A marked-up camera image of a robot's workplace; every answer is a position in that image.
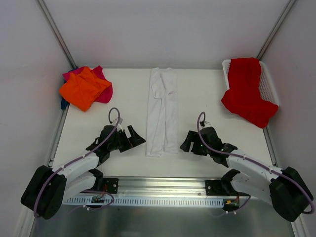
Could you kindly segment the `white t shirt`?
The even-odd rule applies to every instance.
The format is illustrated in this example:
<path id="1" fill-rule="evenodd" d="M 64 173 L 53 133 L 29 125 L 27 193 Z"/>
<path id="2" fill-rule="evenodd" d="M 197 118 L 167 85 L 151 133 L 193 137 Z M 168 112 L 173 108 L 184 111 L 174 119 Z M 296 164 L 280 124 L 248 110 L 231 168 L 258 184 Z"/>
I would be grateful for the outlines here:
<path id="1" fill-rule="evenodd" d="M 151 69 L 146 127 L 146 156 L 178 153 L 178 83 L 172 68 Z"/>

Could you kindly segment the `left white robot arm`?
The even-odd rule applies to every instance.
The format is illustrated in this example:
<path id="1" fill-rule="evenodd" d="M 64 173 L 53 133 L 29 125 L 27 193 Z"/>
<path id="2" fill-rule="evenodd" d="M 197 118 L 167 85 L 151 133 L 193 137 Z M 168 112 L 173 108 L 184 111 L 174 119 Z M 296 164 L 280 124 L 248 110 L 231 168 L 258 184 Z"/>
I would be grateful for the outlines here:
<path id="1" fill-rule="evenodd" d="M 43 219 L 52 218 L 63 202 L 82 191 L 104 193 L 110 187 L 97 168 L 107 161 L 110 153 L 123 153 L 146 142 L 131 125 L 125 130 L 106 125 L 86 150 L 87 154 L 59 168 L 38 167 L 22 194 L 20 202 Z"/>

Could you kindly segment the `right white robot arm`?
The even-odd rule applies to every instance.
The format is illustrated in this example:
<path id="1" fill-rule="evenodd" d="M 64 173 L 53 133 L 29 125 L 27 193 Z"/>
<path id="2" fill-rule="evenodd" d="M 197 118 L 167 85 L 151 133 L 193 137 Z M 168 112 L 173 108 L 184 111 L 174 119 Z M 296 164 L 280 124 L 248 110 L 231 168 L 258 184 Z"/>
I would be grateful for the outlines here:
<path id="1" fill-rule="evenodd" d="M 296 169 L 281 169 L 251 158 L 236 146 L 223 143 L 213 127 L 198 132 L 190 130 L 180 149 L 210 156 L 215 163 L 229 169 L 207 192 L 226 196 L 247 194 L 270 204 L 290 222 L 315 211 L 314 197 Z"/>

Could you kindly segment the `pink t shirt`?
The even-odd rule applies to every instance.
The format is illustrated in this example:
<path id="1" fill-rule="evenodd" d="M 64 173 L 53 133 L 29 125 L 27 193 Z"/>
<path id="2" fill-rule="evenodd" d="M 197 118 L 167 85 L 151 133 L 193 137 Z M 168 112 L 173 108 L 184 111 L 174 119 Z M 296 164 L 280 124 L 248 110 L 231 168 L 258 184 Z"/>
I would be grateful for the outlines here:
<path id="1" fill-rule="evenodd" d="M 64 83 L 66 83 L 68 81 L 68 79 L 70 78 L 70 73 L 74 73 L 75 75 L 80 74 L 83 71 L 84 67 L 80 67 L 80 68 L 75 68 L 73 70 L 68 71 L 67 73 L 63 74 L 64 77 Z M 102 93 L 99 95 L 99 97 L 97 97 L 95 99 L 95 102 L 100 102 L 100 103 L 109 103 L 112 96 L 113 96 L 113 86 L 112 83 L 110 81 L 108 81 L 104 74 L 103 74 L 103 68 L 99 65 L 97 67 L 95 67 L 94 69 L 91 69 L 91 71 L 99 78 L 104 80 L 105 82 L 108 82 L 110 84 L 110 86 L 108 86 L 107 88 L 105 88 Z"/>

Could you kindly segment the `red t shirt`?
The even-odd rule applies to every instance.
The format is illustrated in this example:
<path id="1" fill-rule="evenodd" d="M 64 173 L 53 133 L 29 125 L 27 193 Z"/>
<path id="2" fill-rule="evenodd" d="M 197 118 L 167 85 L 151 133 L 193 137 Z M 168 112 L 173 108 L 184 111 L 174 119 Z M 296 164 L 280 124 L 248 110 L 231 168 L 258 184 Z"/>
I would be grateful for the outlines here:
<path id="1" fill-rule="evenodd" d="M 278 105 L 263 100 L 259 91 L 261 66 L 255 58 L 232 59 L 228 71 L 229 89 L 221 102 L 227 110 L 259 128 L 265 128 Z"/>

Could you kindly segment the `orange t shirt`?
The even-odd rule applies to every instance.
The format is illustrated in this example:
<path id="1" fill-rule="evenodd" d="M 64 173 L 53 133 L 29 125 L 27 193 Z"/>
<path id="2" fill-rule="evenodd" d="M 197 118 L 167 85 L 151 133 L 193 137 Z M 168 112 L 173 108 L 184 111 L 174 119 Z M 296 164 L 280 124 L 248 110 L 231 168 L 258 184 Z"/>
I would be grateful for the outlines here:
<path id="1" fill-rule="evenodd" d="M 108 82 L 99 79 L 89 67 L 84 66 L 80 74 L 70 73 L 70 78 L 61 86 L 59 93 L 68 103 L 85 112 L 108 86 Z"/>

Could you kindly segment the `blue t shirt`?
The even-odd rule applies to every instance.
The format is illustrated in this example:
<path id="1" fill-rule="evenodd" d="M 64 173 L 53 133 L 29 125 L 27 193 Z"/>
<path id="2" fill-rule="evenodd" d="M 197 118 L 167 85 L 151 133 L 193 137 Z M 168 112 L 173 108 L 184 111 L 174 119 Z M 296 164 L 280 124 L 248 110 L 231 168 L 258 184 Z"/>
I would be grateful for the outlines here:
<path id="1" fill-rule="evenodd" d="M 62 97 L 61 98 L 61 105 L 60 105 L 61 110 L 65 110 L 67 108 L 68 104 L 69 103 Z"/>

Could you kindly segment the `white plastic basket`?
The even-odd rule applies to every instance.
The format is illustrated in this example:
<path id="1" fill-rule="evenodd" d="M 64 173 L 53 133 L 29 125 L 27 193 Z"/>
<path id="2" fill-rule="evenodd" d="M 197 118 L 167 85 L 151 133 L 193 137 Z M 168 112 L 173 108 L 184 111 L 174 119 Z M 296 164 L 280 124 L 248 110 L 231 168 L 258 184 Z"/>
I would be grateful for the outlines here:
<path id="1" fill-rule="evenodd" d="M 266 65 L 259 61 L 261 66 L 261 74 L 260 74 L 260 84 L 259 84 L 259 91 L 261 98 L 266 101 L 270 101 L 271 103 L 274 103 L 276 105 L 280 105 L 279 98 L 273 83 L 273 80 L 270 76 L 270 73 L 266 67 Z M 222 62 L 223 72 L 224 72 L 224 78 L 227 90 L 229 87 L 229 80 L 228 80 L 228 72 L 231 64 L 231 59 L 226 59 Z"/>

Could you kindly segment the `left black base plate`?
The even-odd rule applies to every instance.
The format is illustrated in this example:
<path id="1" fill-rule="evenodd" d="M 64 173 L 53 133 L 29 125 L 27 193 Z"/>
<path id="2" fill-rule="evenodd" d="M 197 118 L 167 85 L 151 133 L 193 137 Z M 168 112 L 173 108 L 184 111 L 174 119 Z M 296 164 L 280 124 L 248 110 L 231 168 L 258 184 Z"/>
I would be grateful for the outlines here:
<path id="1" fill-rule="evenodd" d="M 92 188 L 94 191 L 108 192 L 111 194 L 117 194 L 119 187 L 118 178 L 97 178 Z"/>

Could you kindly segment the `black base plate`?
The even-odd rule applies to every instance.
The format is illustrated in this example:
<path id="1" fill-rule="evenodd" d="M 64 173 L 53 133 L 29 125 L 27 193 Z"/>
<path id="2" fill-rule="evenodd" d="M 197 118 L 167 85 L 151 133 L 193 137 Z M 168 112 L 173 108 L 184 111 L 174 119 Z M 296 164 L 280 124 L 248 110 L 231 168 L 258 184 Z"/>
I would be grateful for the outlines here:
<path id="1" fill-rule="evenodd" d="M 108 192 L 111 194 L 117 194 L 119 187 L 118 178 L 97 178 L 92 188 L 94 191 Z"/>
<path id="2" fill-rule="evenodd" d="M 207 196 L 249 196 L 248 194 L 237 192 L 230 182 L 222 180 L 206 180 L 205 192 Z"/>

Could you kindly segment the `aluminium mounting rail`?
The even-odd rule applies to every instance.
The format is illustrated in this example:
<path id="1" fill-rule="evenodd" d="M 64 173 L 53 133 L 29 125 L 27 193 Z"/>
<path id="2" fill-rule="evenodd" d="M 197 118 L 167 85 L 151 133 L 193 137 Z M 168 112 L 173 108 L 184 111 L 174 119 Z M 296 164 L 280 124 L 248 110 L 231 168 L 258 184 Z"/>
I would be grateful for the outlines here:
<path id="1" fill-rule="evenodd" d="M 118 193 L 120 197 L 174 197 L 195 198 L 205 197 L 205 181 L 220 180 L 218 178 L 159 178 L 159 177 L 111 177 L 118 178 Z M 269 202 L 270 190 L 268 184 L 255 182 L 243 174 L 238 174 L 232 186 L 237 192 L 251 195 Z M 68 184 L 65 188 L 63 202 L 80 193 L 97 194 L 101 191 L 92 190 L 92 174 L 83 174 Z"/>

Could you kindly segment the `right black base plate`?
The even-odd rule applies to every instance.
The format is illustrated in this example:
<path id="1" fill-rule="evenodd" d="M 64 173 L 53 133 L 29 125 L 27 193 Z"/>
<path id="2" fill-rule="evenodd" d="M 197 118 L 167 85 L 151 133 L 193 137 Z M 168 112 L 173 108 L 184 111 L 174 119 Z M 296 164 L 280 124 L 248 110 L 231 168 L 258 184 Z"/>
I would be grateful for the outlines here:
<path id="1" fill-rule="evenodd" d="M 248 194 L 237 192 L 230 182 L 222 180 L 206 180 L 205 192 L 207 196 L 249 196 Z"/>

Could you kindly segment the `right aluminium corner post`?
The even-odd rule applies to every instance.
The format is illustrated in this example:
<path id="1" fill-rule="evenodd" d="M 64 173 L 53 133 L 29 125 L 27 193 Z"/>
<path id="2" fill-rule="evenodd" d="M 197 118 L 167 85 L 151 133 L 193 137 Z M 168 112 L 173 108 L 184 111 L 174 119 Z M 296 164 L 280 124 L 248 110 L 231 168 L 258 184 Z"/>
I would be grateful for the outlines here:
<path id="1" fill-rule="evenodd" d="M 277 33 L 279 32 L 280 28 L 282 27 L 283 23 L 286 21 L 287 17 L 293 10 L 293 7 L 297 3 L 297 0 L 288 0 L 285 7 L 283 8 L 280 16 L 277 18 L 275 24 L 273 25 L 271 31 L 269 32 L 267 38 L 265 39 L 261 49 L 259 50 L 256 58 L 258 60 L 262 60 L 265 53 L 267 52 L 269 46 L 273 42 L 274 38 L 276 37 Z"/>

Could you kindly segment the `aluminium corner post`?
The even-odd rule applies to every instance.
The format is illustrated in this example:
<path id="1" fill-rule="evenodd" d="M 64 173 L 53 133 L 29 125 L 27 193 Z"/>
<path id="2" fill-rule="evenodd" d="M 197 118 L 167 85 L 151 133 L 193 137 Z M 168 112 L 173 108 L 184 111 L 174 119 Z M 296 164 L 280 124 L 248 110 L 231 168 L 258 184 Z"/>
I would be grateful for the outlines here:
<path id="1" fill-rule="evenodd" d="M 293 10 L 293 7 L 297 3 L 297 0 L 288 0 L 285 7 L 283 8 L 280 16 L 277 18 L 275 24 L 273 25 L 271 31 L 269 32 L 267 38 L 265 39 L 261 49 L 259 50 L 256 58 L 258 60 L 262 60 L 265 53 L 267 52 L 269 46 L 273 42 L 274 38 L 276 37 L 277 33 L 279 32 L 280 28 L 282 27 L 283 23 L 286 21 L 287 17 Z"/>
<path id="2" fill-rule="evenodd" d="M 72 69 L 75 69 L 77 67 L 77 64 L 73 58 L 73 56 L 71 55 L 71 52 L 64 40 L 64 38 L 62 37 L 62 34 L 59 31 L 59 28 L 46 4 L 46 2 L 44 0 L 36 0 L 36 3 L 40 9 L 40 11 L 42 12 L 49 28 L 51 29 L 52 33 L 54 34 L 55 39 L 57 40 L 60 48 L 62 49 L 64 56 L 66 57 L 66 60 L 68 61 L 70 67 Z"/>

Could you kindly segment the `left aluminium corner post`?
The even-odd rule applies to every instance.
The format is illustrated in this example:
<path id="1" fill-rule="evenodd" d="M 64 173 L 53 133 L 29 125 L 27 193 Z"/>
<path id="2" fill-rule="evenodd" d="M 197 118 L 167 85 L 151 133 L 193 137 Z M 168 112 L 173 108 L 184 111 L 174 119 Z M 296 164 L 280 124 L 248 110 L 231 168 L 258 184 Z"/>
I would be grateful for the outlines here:
<path id="1" fill-rule="evenodd" d="M 62 37 L 62 34 L 59 31 L 59 28 L 46 4 L 46 2 L 44 0 L 36 0 L 36 3 L 40 9 L 40 11 L 42 12 L 49 28 L 51 29 L 52 33 L 54 34 L 55 39 L 57 40 L 60 48 L 62 49 L 64 56 L 66 57 L 66 60 L 68 61 L 70 67 L 72 69 L 75 69 L 77 67 L 77 64 L 73 58 L 73 56 L 71 55 L 71 52 L 64 40 L 64 38 Z"/>

